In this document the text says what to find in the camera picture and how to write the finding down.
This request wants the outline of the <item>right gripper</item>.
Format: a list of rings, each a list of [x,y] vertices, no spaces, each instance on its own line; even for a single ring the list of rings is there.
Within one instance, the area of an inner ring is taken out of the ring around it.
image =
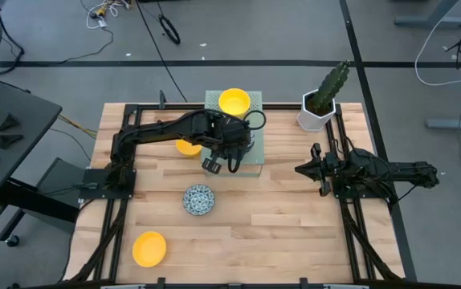
[[[327,177],[333,177],[336,172],[336,155],[334,153],[325,154],[321,157],[321,147],[319,143],[314,143],[312,146],[312,160],[298,165],[295,171],[301,175],[320,183],[319,193],[321,197],[326,197],[331,192],[330,182]]]

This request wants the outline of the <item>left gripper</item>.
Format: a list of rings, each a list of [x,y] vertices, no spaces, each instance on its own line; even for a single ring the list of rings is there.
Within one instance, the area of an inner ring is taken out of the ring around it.
[[[251,144],[249,122],[221,113],[207,113],[208,130],[202,135],[201,146],[211,151],[202,162],[202,168],[219,174],[222,166],[218,158],[227,160],[230,173],[237,173],[247,148]]]

